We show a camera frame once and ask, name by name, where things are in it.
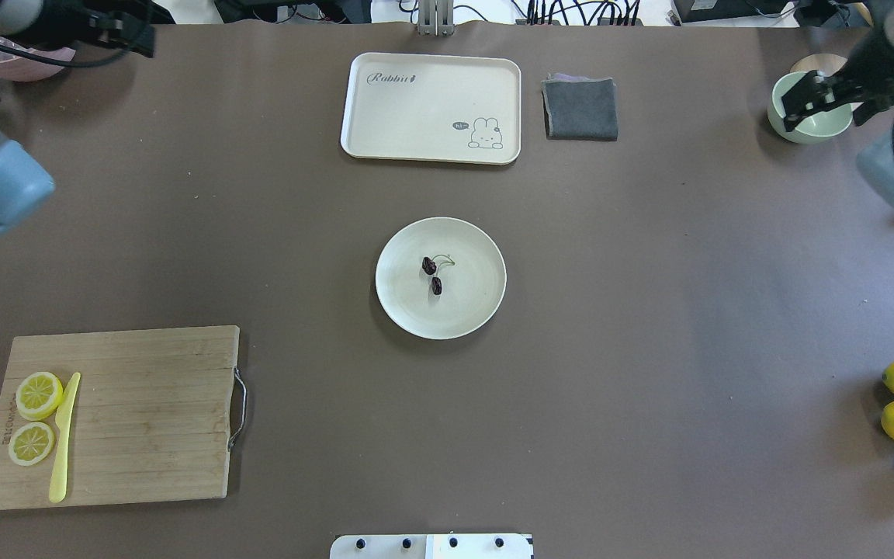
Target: white round plate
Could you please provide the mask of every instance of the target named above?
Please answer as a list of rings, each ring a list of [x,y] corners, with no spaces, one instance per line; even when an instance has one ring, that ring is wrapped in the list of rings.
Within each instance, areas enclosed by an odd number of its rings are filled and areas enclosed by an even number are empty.
[[[437,258],[443,293],[434,296],[423,257]],[[455,218],[407,225],[386,244],[375,270],[379,301],[388,318],[425,339],[456,339],[489,321],[506,293],[506,262],[492,238]]]

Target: pink bowl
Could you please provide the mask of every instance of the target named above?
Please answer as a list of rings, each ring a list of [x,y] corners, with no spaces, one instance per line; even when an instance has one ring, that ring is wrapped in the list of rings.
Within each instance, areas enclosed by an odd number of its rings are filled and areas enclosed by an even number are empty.
[[[75,56],[75,50],[68,49],[68,47],[43,52],[43,50],[25,49],[25,47],[21,47],[17,43],[3,39],[2,36],[0,36],[0,45],[25,50],[28,53],[39,54],[42,57],[59,61],[69,61]],[[22,57],[13,56],[13,54],[0,53],[0,78],[10,79],[10,81],[35,82],[37,79],[49,78],[61,70],[64,70],[64,68],[50,66],[50,64],[40,63],[40,61],[23,59]]]

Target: white floor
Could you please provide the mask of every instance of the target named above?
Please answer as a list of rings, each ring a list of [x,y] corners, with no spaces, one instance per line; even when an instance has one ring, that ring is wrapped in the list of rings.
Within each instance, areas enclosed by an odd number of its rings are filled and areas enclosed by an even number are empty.
[[[639,18],[643,21],[643,25],[666,26],[671,25],[671,21],[667,18],[668,10],[673,8],[671,0],[638,0],[639,1]],[[408,8],[412,8],[415,0],[402,0],[402,4]],[[519,6],[525,9],[526,0],[517,0]],[[213,7],[213,0],[158,0],[161,4],[175,17],[178,23],[222,23],[223,19]],[[513,23],[515,19],[522,17],[519,15],[517,8],[512,5],[510,0],[455,0],[457,5],[469,5],[481,12],[487,20],[497,23]],[[571,0],[564,0],[565,6],[571,7]],[[372,0],[372,21],[409,21],[409,14],[398,9],[398,0]],[[591,17],[595,10],[594,5],[585,6],[585,15]],[[571,9],[567,11],[568,20],[571,25],[581,25],[581,15],[578,11]],[[455,9],[454,22],[464,23],[467,21],[480,20],[473,11],[468,9]],[[693,26],[710,26],[710,27],[799,27],[799,24],[792,17],[791,13],[781,18],[734,18],[729,20],[716,20],[710,22],[702,22],[698,24],[685,24]]]

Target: cloth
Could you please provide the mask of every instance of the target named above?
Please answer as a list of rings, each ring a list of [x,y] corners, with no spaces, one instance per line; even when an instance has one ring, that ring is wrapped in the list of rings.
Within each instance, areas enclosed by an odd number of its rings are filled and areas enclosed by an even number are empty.
[[[542,84],[547,137],[590,141],[619,137],[613,78],[551,74]]]

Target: white rectangular tray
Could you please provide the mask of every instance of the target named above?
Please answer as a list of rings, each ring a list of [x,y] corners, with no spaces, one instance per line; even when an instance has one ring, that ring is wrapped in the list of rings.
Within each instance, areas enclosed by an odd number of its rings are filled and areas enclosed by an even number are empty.
[[[360,54],[340,145],[354,157],[512,163],[521,99],[519,67],[509,60]]]

